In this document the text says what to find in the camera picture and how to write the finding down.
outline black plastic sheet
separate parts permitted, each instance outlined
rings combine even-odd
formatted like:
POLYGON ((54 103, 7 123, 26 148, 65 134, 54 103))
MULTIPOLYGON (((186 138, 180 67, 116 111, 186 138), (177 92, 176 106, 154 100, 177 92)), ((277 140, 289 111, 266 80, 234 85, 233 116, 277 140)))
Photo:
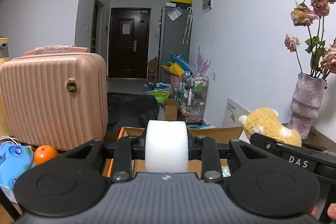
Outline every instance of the black plastic sheet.
POLYGON ((109 121, 107 131, 122 127, 145 128, 149 120, 157 120, 160 107, 152 95, 107 93, 109 121))

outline orange fruit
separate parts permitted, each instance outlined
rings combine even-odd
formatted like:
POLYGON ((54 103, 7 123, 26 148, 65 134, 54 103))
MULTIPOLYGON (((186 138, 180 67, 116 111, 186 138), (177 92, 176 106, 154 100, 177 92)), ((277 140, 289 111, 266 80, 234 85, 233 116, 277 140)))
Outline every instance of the orange fruit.
POLYGON ((36 165, 40 165, 48 160, 51 160, 58 156, 55 148, 50 145, 41 145, 34 153, 34 162, 36 165))

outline yellow box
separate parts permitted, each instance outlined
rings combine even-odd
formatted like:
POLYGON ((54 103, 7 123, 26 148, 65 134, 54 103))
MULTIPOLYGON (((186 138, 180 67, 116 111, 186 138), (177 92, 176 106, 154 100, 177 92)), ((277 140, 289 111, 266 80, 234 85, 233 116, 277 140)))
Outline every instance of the yellow box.
POLYGON ((191 4, 191 0, 170 0, 170 2, 182 2, 182 3, 191 4))

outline white tape roll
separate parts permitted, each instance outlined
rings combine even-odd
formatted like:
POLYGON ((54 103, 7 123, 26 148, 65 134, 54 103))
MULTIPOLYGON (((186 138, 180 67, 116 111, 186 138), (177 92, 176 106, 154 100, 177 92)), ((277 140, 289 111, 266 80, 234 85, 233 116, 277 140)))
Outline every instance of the white tape roll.
POLYGON ((185 122, 149 121, 145 168, 152 173, 188 172, 188 135, 185 122))

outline vase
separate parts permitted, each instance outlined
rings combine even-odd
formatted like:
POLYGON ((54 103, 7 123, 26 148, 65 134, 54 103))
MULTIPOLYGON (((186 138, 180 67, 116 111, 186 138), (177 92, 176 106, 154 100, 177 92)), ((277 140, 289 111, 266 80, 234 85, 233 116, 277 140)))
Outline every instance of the vase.
POLYGON ((304 73, 298 75, 290 104, 293 113, 287 127, 298 131, 302 140, 308 138, 311 123, 319 116, 325 83, 304 73))

